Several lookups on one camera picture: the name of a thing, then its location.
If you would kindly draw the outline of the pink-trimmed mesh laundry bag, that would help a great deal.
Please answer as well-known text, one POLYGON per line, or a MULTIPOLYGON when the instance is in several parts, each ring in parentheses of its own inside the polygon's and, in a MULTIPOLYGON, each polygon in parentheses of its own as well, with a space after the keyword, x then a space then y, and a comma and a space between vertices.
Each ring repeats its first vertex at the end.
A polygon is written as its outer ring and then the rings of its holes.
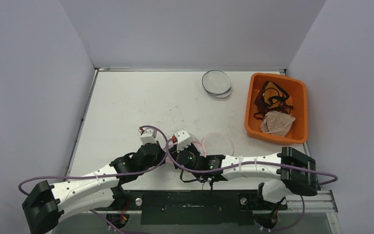
MULTIPOLYGON (((188 132, 191 136, 191 145, 194 145, 200 154, 204 157, 210 155, 229 155, 234 154, 234 145, 230 138, 220 132, 212 132, 199 139, 194 134, 188 132)), ((171 146, 175 144, 172 142, 172 137, 168 143, 170 152, 171 146)))

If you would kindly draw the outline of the red bra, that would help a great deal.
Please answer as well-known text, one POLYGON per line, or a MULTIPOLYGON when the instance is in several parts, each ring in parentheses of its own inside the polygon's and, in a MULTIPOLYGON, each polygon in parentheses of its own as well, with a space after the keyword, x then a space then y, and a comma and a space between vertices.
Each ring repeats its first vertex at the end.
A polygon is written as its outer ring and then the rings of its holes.
POLYGON ((288 105, 286 103, 287 100, 288 96, 267 97, 265 93, 259 94, 254 101, 258 111, 253 115, 253 117, 262 120, 268 112, 272 111, 291 114, 294 106, 288 105))

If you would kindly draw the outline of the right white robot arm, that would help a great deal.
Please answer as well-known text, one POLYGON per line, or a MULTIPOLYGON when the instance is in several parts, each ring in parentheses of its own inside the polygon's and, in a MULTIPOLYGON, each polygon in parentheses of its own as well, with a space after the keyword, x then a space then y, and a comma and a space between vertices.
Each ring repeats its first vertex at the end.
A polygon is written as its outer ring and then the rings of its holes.
POLYGON ((270 208, 287 195, 316 196, 316 162, 292 147, 282 147, 278 153, 266 156, 202 156, 190 145, 178 149, 166 147, 175 168, 191 173, 198 180, 213 184, 238 178, 262 178, 256 203, 262 209, 270 208))

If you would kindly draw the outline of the beige lace bra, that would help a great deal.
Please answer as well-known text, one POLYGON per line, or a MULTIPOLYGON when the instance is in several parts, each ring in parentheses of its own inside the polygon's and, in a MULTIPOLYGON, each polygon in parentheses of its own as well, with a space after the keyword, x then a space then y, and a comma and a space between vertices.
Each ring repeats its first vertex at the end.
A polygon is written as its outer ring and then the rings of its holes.
POLYGON ((261 123, 261 132, 274 136, 285 137, 292 127, 295 117, 290 114, 270 111, 265 114, 261 123))

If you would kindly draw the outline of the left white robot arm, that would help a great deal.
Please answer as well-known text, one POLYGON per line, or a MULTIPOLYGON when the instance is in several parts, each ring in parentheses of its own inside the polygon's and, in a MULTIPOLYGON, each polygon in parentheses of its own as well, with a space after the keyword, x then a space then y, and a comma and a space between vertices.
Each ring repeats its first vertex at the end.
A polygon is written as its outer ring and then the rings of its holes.
POLYGON ((45 234, 64 219, 87 210, 109 206, 122 209, 126 197, 118 191, 121 185, 157 168, 165 156, 159 143, 147 143, 137 152, 118 157, 84 176, 65 176, 63 182, 53 184, 45 177, 38 178, 22 203, 30 232, 45 234))

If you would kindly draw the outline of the blue-trimmed mesh laundry bag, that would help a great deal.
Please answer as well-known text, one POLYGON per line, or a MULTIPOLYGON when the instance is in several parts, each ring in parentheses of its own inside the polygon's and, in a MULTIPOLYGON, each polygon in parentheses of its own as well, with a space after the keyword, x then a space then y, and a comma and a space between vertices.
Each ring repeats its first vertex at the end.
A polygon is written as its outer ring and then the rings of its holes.
POLYGON ((220 70, 210 70, 204 73, 202 87, 209 95, 216 98, 226 98, 232 90, 229 76, 220 70))

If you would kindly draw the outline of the orange and black bra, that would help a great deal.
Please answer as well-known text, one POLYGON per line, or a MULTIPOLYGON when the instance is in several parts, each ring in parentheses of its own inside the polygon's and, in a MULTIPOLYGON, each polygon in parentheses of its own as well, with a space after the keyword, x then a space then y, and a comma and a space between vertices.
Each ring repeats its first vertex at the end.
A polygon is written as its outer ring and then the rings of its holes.
POLYGON ((293 106, 287 104, 290 95, 287 91, 272 81, 266 81, 261 89, 260 110, 265 112, 278 111, 290 114, 293 106))

